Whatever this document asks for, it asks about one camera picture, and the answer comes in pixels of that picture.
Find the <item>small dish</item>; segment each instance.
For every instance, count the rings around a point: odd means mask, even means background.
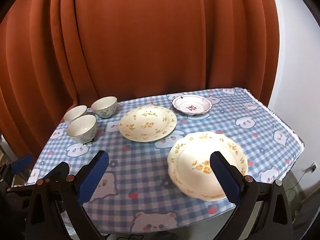
[[[177,117],[162,106],[142,106],[122,117],[120,133],[135,142],[151,142],[171,133],[177,125]]]
[[[187,115],[205,114],[212,108],[212,103],[207,98],[198,95],[183,95],[172,100],[175,109]]]
[[[116,97],[100,98],[91,105],[91,109],[98,117],[109,118],[111,117],[117,108]]]
[[[66,114],[63,116],[63,120],[68,123],[72,123],[75,119],[86,115],[88,113],[87,106],[76,106],[70,109]]]
[[[226,197],[210,167],[215,151],[247,175],[247,157],[232,139],[211,131],[190,133],[176,141],[167,158],[169,176],[184,194],[205,201]]]
[[[67,128],[67,135],[78,143],[92,141],[97,133],[97,118],[87,114],[75,119]]]

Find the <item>stacked plates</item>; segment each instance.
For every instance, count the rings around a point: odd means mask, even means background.
[[[184,194],[205,201],[226,197],[210,168],[210,156],[215,151],[242,175],[247,174],[247,157],[233,140],[211,131],[190,133],[175,143],[167,158],[169,176]]]
[[[172,100],[172,105],[178,111],[187,115],[205,114],[212,108],[209,99],[198,95],[182,95]]]

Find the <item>table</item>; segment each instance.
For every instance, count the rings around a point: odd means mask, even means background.
[[[213,104],[211,111],[200,116],[186,116],[175,111],[178,119],[175,130],[156,142],[133,142],[120,134],[118,123],[128,111],[150,104],[172,109],[172,99],[183,94],[207,97]],[[28,183],[35,183],[62,161],[69,163],[71,174],[76,174],[99,150],[105,150],[110,158],[105,180],[101,180],[90,202],[84,204],[101,232],[138,233],[183,227],[234,207],[227,199],[206,202],[188,197],[171,182],[167,174],[168,152],[188,133],[214,131],[232,138],[248,157],[249,175],[269,183],[283,179],[304,149],[303,142],[286,124],[241,88],[202,90],[118,103],[114,116],[98,119],[96,141],[89,145],[75,143],[66,135],[66,128],[65,122],[58,125]],[[70,223],[66,214],[63,218]]]

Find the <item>floral plate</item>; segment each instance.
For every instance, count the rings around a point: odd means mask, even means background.
[[[215,151],[247,175],[247,157],[233,140],[210,131],[190,133],[174,144],[167,158],[169,176],[184,194],[205,201],[226,197],[210,168],[210,155]]]
[[[177,117],[162,106],[142,106],[120,120],[120,133],[135,142],[151,142],[167,136],[177,125]]]
[[[175,109],[187,115],[204,114],[211,110],[209,99],[198,95],[183,95],[172,100]]]

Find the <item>teacup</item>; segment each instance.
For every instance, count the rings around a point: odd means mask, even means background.
[[[75,119],[67,128],[67,135],[78,143],[90,142],[97,133],[97,118],[87,114]]]
[[[75,119],[86,115],[88,113],[87,106],[76,106],[70,109],[66,114],[63,116],[63,120],[68,123],[72,123]]]
[[[91,109],[101,118],[111,117],[117,108],[116,97],[105,97],[95,101],[91,105]]]

